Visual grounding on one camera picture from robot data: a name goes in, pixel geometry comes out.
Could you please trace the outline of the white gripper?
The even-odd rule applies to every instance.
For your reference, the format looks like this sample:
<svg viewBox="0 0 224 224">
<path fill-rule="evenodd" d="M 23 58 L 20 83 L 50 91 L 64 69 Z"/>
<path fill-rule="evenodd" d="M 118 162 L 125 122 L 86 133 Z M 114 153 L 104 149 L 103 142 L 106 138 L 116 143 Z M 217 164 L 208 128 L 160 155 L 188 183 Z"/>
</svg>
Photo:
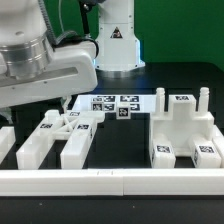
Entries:
<svg viewBox="0 0 224 224">
<path fill-rule="evenodd" d="M 67 112 L 72 96 L 97 86 L 93 60 L 96 46 L 90 41 L 57 48 L 46 70 L 30 79 L 0 78 L 0 108 L 63 97 Z"/>
</svg>

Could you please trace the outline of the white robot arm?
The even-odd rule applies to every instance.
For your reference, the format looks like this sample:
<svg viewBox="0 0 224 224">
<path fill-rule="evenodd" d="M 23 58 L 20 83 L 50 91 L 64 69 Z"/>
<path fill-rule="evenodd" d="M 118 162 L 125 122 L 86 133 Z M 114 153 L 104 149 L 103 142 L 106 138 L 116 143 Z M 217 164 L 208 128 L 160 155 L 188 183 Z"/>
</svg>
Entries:
<svg viewBox="0 0 224 224">
<path fill-rule="evenodd" d="M 100 28 L 93 39 L 56 35 L 44 0 L 0 0 L 0 108 L 90 92 L 97 70 L 143 65 L 133 20 Z"/>
</svg>

